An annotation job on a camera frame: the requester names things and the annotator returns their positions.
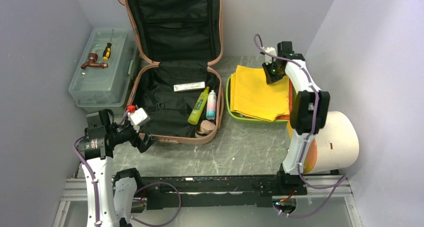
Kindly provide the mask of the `yellow cloth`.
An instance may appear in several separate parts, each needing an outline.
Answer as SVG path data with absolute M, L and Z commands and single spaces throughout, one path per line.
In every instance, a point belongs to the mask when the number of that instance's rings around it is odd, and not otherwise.
M 234 73 L 231 79 L 231 111 L 269 122 L 286 113 L 287 76 L 267 84 L 263 69 L 238 65 Z

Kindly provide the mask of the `red printed package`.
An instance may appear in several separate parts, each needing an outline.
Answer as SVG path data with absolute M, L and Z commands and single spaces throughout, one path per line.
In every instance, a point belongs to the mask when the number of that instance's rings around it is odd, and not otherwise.
M 293 109 L 293 101 L 294 101 L 294 90 L 293 90 L 293 85 L 292 82 L 286 78 L 286 83 L 284 84 L 285 87 L 285 99 L 286 99 L 286 113 L 283 115 L 279 115 L 276 118 L 277 122 L 282 122 L 282 121 L 288 121 L 290 119 L 290 114 L 292 113 L 292 109 Z

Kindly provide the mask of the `green plastic tray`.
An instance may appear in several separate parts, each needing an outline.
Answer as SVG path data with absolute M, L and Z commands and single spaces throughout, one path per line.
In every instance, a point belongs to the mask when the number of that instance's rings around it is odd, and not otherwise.
M 225 101 L 226 101 L 226 109 L 229 113 L 229 115 L 238 123 L 243 123 L 243 124 L 287 124 L 289 122 L 289 120 L 286 121 L 266 121 L 266 120 L 261 120 L 261 119 L 257 119 L 257 118 L 252 118 L 252 117 L 248 117 L 245 116 L 243 114 L 231 111 L 231 86 L 232 86 L 232 78 L 235 75 L 235 73 L 232 73 L 230 75 L 230 77 L 228 77 L 227 82 L 226 82 L 226 89 L 225 89 Z M 297 94 L 295 93 L 295 89 L 293 87 L 293 103 L 294 100 L 296 98 Z

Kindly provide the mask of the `cream appliance with orange rim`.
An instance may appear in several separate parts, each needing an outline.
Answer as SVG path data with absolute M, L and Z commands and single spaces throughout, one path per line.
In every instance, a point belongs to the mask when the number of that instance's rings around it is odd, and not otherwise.
M 306 134 L 298 135 L 290 124 L 287 125 L 286 137 L 288 151 L 282 166 L 286 173 L 298 175 L 300 151 Z M 310 138 L 302 163 L 303 174 L 315 174 L 351 166 L 359 155 L 359 140 L 353 124 L 340 111 L 327 113 L 324 128 L 314 138 Z

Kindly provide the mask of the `pink hard-shell suitcase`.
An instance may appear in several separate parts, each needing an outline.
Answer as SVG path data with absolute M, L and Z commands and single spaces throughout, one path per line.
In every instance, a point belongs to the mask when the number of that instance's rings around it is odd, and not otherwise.
M 140 136 L 163 143 L 202 145 L 215 137 L 225 107 L 222 77 L 213 68 L 223 55 L 221 0 L 118 0 L 126 7 L 139 57 L 147 65 L 137 74 L 128 105 L 150 119 Z M 211 131 L 188 119 L 201 90 L 175 91 L 176 85 L 202 82 L 216 93 Z

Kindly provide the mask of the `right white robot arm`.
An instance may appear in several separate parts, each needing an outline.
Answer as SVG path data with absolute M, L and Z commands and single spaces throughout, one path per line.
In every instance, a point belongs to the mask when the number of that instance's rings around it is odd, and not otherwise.
M 296 92 L 289 116 L 292 137 L 282 168 L 287 175 L 301 176 L 310 144 L 325 126 L 330 94 L 316 85 L 304 56 L 293 51 L 290 41 L 280 42 L 277 48 L 261 44 L 258 48 L 265 56 L 262 68 L 266 84 L 273 85 L 288 77 Z

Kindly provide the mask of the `translucent plastic toolbox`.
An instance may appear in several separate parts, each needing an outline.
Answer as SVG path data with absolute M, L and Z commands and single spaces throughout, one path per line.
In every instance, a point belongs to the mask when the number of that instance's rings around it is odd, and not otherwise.
M 111 56 L 104 60 L 103 52 L 112 30 Z M 89 53 L 96 53 L 97 62 L 108 64 L 108 68 L 81 69 L 81 65 L 88 61 Z M 68 88 L 76 106 L 88 113 L 110 109 L 115 114 L 123 114 L 138 63 L 138 47 L 130 31 L 94 28 Z

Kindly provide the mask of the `green yellow bottle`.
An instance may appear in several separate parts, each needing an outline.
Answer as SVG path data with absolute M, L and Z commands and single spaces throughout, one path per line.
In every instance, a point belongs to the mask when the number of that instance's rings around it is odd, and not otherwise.
M 209 90 L 210 87 L 206 87 L 205 90 L 199 95 L 199 98 L 197 99 L 187 122 L 191 125 L 197 125 L 200 117 L 202 115 L 202 112 L 204 110 L 204 107 L 207 103 L 208 97 L 209 97 Z

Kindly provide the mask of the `pink hexagonal lid jar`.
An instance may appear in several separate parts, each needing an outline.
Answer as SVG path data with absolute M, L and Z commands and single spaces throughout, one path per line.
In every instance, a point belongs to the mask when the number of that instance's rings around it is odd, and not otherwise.
M 206 136 L 209 135 L 215 129 L 215 127 L 216 125 L 214 122 L 210 120 L 203 120 L 196 130 L 196 133 L 200 136 Z

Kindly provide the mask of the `pink blue spray bottle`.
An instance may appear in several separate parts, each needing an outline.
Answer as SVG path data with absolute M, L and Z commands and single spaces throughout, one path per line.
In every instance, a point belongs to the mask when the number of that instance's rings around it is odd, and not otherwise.
M 211 90 L 208 94 L 207 103 L 206 103 L 206 119 L 214 120 L 217 116 L 217 94 L 214 90 Z

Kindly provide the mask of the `white cosmetic box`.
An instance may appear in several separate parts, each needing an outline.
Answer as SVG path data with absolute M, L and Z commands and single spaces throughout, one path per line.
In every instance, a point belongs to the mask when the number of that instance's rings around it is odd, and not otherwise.
M 181 83 L 181 84 L 174 84 L 173 85 L 173 91 L 176 92 L 176 93 L 202 90 L 202 89 L 205 89 L 205 88 L 206 88 L 206 82 L 205 81 Z

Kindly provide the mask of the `brown brass faucet valve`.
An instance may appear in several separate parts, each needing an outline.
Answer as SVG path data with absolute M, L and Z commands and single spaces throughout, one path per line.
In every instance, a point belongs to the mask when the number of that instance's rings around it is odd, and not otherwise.
M 99 63 L 97 62 L 98 60 L 98 55 L 96 53 L 89 53 L 88 54 L 88 60 L 87 62 L 83 63 L 80 68 L 85 70 L 86 68 L 101 68 L 101 69 L 106 69 L 108 68 L 108 64 L 105 62 Z

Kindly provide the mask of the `yellow black screwdriver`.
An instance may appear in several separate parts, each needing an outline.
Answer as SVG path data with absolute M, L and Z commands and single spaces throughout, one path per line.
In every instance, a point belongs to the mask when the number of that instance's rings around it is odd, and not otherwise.
M 113 39 L 113 35 L 114 35 L 114 30 L 112 29 L 110 39 L 109 39 L 109 41 L 106 43 L 106 46 L 105 46 L 104 51 L 103 51 L 103 54 L 102 54 L 102 58 L 103 58 L 104 60 L 106 60 L 106 61 L 107 61 L 107 60 L 109 60 L 109 59 L 110 59 L 110 57 L 111 57 L 111 52 L 112 52 L 112 39 Z

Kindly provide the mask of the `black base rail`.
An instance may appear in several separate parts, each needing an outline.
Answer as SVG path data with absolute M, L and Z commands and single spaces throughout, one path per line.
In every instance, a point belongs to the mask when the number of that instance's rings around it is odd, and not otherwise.
M 142 177 L 135 197 L 146 200 L 148 210 L 177 207 L 272 207 L 308 191 L 300 177 L 276 174 Z

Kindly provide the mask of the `aluminium frame profile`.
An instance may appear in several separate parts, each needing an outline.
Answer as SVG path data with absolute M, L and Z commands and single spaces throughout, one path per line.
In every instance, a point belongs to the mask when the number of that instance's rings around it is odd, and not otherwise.
M 313 198 L 344 198 L 350 221 L 354 227 L 361 227 L 362 221 L 353 199 L 348 179 L 337 187 L 341 175 L 313 174 L 300 178 L 290 175 L 231 175 L 193 177 L 142 177 L 147 188 L 137 191 L 135 201 L 145 203 L 149 210 L 173 207 L 218 207 L 282 206 L 283 212 L 293 214 L 295 201 L 306 198 L 311 204 Z

